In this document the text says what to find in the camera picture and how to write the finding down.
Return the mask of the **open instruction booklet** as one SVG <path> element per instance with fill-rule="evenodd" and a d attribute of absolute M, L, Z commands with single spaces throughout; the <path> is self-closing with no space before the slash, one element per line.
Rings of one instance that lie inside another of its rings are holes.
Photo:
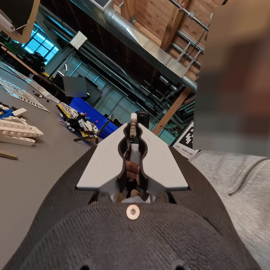
<path fill-rule="evenodd" d="M 14 84 L 8 82 L 7 80 L 5 79 L 2 79 L 0 78 L 0 85 L 1 87 L 6 91 L 6 93 L 9 95 L 9 96 L 12 96 L 14 98 L 17 98 L 27 104 L 30 104 L 32 106 L 35 106 L 39 109 L 42 109 L 46 112 L 49 112 L 50 111 L 45 107 L 43 106 L 34 96 L 32 96 L 29 92 L 15 86 Z"/>

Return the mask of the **pile of small lego pieces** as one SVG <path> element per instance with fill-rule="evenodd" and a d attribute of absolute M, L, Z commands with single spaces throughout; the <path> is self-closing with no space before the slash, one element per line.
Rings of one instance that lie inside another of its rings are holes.
<path fill-rule="evenodd" d="M 27 110 L 24 108 L 17 109 L 14 106 L 8 106 L 2 102 L 0 102 L 0 119 L 6 120 L 6 119 L 17 119 L 21 116 L 23 116 L 24 113 L 26 113 Z"/>

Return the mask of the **white ribbed ceiling panel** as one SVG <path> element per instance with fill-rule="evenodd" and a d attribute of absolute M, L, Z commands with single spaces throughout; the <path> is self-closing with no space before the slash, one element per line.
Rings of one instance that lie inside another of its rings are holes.
<path fill-rule="evenodd" d="M 80 31 L 69 42 L 76 50 L 79 50 L 81 46 L 87 41 L 87 37 Z"/>

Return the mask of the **large blue plastic bin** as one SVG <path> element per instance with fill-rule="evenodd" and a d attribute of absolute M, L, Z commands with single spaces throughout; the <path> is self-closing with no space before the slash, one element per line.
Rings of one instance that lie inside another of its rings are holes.
<path fill-rule="evenodd" d="M 79 97 L 74 97 L 69 105 L 71 108 L 75 109 L 79 113 L 86 113 L 86 116 L 90 118 L 92 123 L 96 122 L 96 127 L 100 130 L 103 125 L 108 121 L 100 112 L 94 109 L 86 101 Z M 110 134 L 118 129 L 112 122 L 108 123 L 103 131 L 99 134 L 99 137 L 105 139 Z"/>

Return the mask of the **grey zip hoodie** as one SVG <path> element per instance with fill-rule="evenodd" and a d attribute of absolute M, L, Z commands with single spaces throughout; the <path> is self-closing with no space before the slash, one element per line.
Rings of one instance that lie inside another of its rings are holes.
<path fill-rule="evenodd" d="M 189 162 L 214 187 L 261 269 L 270 269 L 270 158 L 199 151 Z"/>

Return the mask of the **fiducial marker sign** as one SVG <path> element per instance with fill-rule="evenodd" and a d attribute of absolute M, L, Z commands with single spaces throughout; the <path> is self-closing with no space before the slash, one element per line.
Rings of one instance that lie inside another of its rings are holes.
<path fill-rule="evenodd" d="M 174 147 L 187 160 L 191 159 L 201 151 L 193 149 L 193 128 L 194 122 L 191 120 L 177 136 L 177 138 L 171 143 L 171 146 Z"/>

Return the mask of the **black equipment stack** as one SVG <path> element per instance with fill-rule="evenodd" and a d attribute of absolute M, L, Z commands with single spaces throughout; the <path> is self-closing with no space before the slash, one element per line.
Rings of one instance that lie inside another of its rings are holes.
<path fill-rule="evenodd" d="M 45 62 L 46 59 L 38 52 L 28 53 L 26 52 L 23 55 L 23 62 L 32 68 L 37 73 L 44 73 L 45 72 Z"/>

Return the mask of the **dark computer monitor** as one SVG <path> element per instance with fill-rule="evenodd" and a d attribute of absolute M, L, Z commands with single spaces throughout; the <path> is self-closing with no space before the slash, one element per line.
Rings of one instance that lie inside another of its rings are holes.
<path fill-rule="evenodd" d="M 91 80 L 89 80 L 87 77 L 84 77 L 86 80 L 86 89 L 87 89 L 87 97 L 85 98 L 85 101 L 94 107 L 96 103 L 99 101 L 99 98 L 102 95 L 102 91 L 99 90 L 98 86 L 94 84 Z"/>

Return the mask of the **white vent grille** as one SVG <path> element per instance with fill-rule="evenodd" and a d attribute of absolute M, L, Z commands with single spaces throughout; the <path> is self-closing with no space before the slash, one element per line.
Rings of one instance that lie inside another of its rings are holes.
<path fill-rule="evenodd" d="M 113 4 L 113 0 L 90 0 L 90 2 L 103 11 Z"/>

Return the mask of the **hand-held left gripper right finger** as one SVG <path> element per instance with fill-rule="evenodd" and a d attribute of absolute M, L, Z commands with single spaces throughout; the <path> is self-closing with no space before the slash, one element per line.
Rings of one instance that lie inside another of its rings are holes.
<path fill-rule="evenodd" d="M 142 124 L 137 124 L 140 188 L 154 202 L 160 193 L 183 191 L 188 183 L 169 146 Z"/>

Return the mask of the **tan flat stick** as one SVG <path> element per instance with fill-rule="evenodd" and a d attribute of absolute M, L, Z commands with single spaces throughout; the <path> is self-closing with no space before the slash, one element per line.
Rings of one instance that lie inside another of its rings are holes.
<path fill-rule="evenodd" d="M 17 155 L 11 154 L 11 153 L 8 153 L 8 152 L 2 151 L 2 150 L 0 150 L 0 157 L 12 159 L 12 160 L 17 160 L 18 159 Z"/>

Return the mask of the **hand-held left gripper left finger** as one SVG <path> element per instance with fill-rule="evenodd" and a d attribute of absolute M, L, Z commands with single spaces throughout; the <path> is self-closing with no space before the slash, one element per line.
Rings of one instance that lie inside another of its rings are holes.
<path fill-rule="evenodd" d="M 128 123 L 97 145 L 76 185 L 79 191 L 105 192 L 114 203 L 117 202 L 117 195 L 123 192 L 127 182 L 126 129 L 129 129 Z"/>

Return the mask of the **yellow edged printed booklet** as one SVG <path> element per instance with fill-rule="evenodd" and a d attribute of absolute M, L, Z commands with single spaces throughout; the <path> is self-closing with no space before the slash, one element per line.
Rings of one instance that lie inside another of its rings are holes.
<path fill-rule="evenodd" d="M 70 124 L 78 124 L 78 117 L 79 117 L 79 112 L 66 103 L 60 102 L 56 105 L 57 109 L 60 112 L 60 117 L 62 121 L 70 123 Z"/>

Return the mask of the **silver air duct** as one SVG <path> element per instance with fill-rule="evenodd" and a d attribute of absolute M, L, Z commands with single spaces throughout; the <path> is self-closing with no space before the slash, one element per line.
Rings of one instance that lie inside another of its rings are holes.
<path fill-rule="evenodd" d="M 197 82 L 186 75 L 185 67 L 160 49 L 154 42 L 137 30 L 112 8 L 104 10 L 105 22 L 109 31 L 131 50 L 157 69 L 161 75 L 174 84 L 181 83 L 193 93 Z"/>

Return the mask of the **white lego beam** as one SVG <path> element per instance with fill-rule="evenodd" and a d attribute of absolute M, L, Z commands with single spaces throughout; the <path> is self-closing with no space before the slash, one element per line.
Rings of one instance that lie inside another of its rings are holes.
<path fill-rule="evenodd" d="M 137 128 L 137 114 L 131 113 L 130 115 L 130 137 L 134 138 L 136 136 Z"/>

